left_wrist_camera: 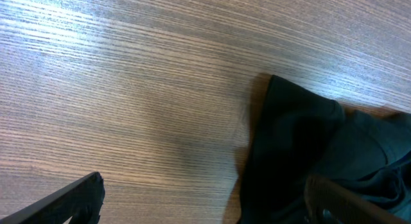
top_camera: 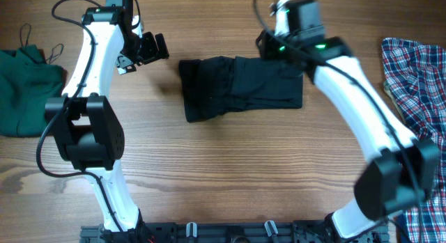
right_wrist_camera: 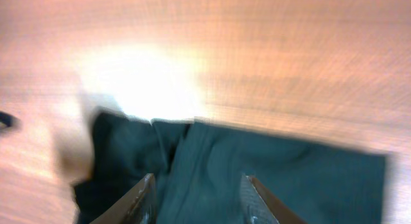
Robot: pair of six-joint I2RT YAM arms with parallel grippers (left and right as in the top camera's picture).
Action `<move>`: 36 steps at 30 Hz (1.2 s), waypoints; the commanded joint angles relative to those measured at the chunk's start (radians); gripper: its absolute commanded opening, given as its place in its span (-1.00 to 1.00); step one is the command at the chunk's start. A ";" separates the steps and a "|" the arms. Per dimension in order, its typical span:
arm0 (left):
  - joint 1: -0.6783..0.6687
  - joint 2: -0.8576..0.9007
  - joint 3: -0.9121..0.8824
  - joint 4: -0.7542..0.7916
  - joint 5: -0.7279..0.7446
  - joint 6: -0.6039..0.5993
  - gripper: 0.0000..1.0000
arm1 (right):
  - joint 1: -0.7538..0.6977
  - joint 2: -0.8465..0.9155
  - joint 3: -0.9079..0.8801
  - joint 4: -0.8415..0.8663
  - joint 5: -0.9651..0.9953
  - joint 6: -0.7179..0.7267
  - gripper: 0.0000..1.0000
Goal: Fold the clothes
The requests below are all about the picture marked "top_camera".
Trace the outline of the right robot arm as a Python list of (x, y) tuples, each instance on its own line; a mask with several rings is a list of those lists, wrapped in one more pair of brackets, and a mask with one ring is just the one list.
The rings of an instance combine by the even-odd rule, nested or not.
[(321, 229), (326, 242), (351, 242), (429, 200), (438, 147), (419, 140), (396, 118), (341, 38), (318, 37), (294, 46), (264, 30), (256, 46), (261, 58), (294, 62), (306, 72), (338, 109), (367, 162), (353, 199), (326, 217)]

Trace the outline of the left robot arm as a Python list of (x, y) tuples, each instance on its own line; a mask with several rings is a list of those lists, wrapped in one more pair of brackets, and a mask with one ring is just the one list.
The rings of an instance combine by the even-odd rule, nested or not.
[(62, 159), (93, 186), (108, 234), (135, 233), (140, 211), (128, 191), (120, 159), (123, 128), (109, 103), (115, 72), (132, 72), (169, 58), (162, 34), (144, 32), (132, 6), (88, 8), (78, 22), (84, 32), (75, 70), (60, 97), (48, 99), (43, 134), (52, 134)]

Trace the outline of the black polo shirt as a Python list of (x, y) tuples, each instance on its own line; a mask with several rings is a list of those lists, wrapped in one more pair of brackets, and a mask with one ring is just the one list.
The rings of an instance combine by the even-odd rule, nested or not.
[(189, 123), (229, 112), (303, 106), (302, 72), (285, 61), (218, 56), (181, 60), (178, 72)]

